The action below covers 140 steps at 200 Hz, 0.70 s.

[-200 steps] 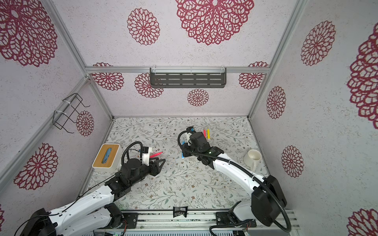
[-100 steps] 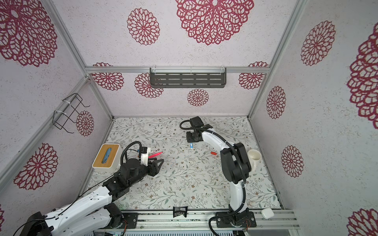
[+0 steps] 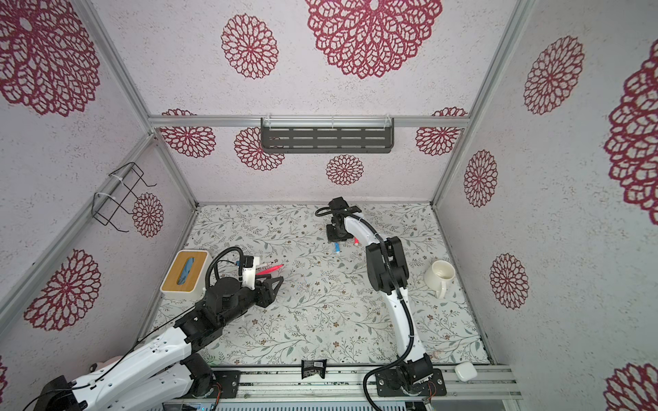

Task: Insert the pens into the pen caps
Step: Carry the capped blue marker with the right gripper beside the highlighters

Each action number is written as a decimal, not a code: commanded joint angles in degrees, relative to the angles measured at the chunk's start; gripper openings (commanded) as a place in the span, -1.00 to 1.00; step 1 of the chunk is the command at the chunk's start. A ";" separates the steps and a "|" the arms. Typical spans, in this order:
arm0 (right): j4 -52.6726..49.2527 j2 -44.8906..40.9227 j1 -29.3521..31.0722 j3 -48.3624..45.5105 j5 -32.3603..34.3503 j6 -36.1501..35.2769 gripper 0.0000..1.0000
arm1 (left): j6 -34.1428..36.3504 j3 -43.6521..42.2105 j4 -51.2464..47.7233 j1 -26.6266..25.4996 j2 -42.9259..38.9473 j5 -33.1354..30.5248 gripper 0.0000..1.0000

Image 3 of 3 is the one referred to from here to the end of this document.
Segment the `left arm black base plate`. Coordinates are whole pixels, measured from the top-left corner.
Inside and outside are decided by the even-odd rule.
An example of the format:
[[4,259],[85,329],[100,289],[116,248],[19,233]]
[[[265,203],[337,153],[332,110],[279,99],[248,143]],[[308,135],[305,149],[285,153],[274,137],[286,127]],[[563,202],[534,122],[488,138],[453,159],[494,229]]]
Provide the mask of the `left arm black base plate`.
[[219,399],[234,399],[240,385],[241,373],[237,370],[214,371],[211,379],[203,378],[200,383],[193,383],[188,393],[178,398],[180,400],[215,401]]

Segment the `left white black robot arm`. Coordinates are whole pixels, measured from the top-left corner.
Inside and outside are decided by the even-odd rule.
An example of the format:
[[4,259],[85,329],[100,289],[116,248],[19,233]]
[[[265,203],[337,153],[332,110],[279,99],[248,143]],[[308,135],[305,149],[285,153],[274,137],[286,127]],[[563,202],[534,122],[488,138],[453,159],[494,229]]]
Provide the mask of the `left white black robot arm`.
[[179,397],[217,394],[219,383],[200,351],[253,306],[272,304],[283,281],[282,277],[266,276],[247,287],[234,277],[223,277],[172,327],[92,373],[71,381],[65,376],[53,379],[27,407],[147,410]]

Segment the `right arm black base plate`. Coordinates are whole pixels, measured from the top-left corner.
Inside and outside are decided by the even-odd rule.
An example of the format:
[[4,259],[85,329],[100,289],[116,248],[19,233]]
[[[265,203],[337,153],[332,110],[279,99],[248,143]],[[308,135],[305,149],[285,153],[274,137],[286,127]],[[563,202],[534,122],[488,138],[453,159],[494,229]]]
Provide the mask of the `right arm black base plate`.
[[412,382],[397,368],[375,375],[375,387],[379,397],[445,397],[447,386],[440,368],[434,368],[425,378]]

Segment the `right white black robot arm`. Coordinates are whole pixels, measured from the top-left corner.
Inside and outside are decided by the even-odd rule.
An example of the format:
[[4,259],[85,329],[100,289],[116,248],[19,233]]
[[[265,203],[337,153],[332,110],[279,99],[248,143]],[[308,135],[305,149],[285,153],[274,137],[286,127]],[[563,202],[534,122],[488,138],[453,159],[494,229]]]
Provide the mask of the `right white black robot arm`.
[[384,380],[384,385],[401,390],[407,395],[419,395],[425,389],[434,394],[430,381],[435,376],[432,360],[418,335],[411,313],[407,266],[402,242],[397,237],[384,238],[375,227],[367,222],[358,207],[330,210],[322,207],[316,217],[331,217],[327,225],[330,242],[356,239],[365,247],[367,277],[373,290],[382,297],[392,321],[397,359],[376,369],[375,376]]

